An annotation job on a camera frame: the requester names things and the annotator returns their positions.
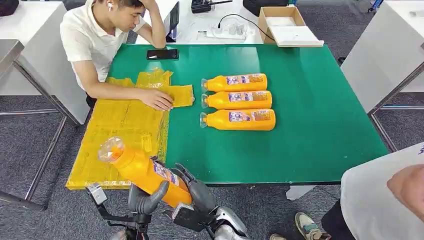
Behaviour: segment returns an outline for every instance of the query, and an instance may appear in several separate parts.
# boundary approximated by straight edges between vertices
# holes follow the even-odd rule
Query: power strip
[[[244,41],[247,37],[247,27],[244,24],[232,24],[229,26],[221,26],[220,28],[213,26],[206,32],[206,37]]]

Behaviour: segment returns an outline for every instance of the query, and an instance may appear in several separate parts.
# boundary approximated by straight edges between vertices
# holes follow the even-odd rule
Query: cardboard box
[[[272,40],[260,31],[264,44],[277,44],[279,47],[322,47],[324,41],[318,40],[306,26],[298,8],[295,6],[265,6],[260,9],[258,26]]]

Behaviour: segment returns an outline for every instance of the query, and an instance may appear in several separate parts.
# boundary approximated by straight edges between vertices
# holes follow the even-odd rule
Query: black hair
[[[105,0],[96,0],[99,3],[103,3]],[[135,7],[140,8],[143,7],[143,3],[140,0],[117,0],[119,6],[124,7]]]

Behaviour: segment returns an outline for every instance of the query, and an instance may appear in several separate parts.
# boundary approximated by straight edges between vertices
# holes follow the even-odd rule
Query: plastic bottle
[[[169,181],[162,200],[173,208],[179,203],[192,203],[192,196],[180,177],[152,161],[144,150],[126,147],[118,137],[111,137],[100,146],[98,159],[113,164],[122,176],[148,194],[155,192],[163,180]]]
[[[270,131],[276,125],[276,114],[272,109],[218,110],[211,114],[200,114],[200,127],[219,130]]]
[[[220,91],[201,96],[201,106],[204,109],[270,109],[272,103],[273,97],[269,91]]]
[[[239,92],[266,90],[268,86],[267,76],[263,73],[217,76],[212,79],[202,79],[203,92]]]

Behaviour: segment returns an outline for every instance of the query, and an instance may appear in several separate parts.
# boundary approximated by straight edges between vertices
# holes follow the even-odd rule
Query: black phone
[[[178,49],[147,50],[147,60],[178,59]]]

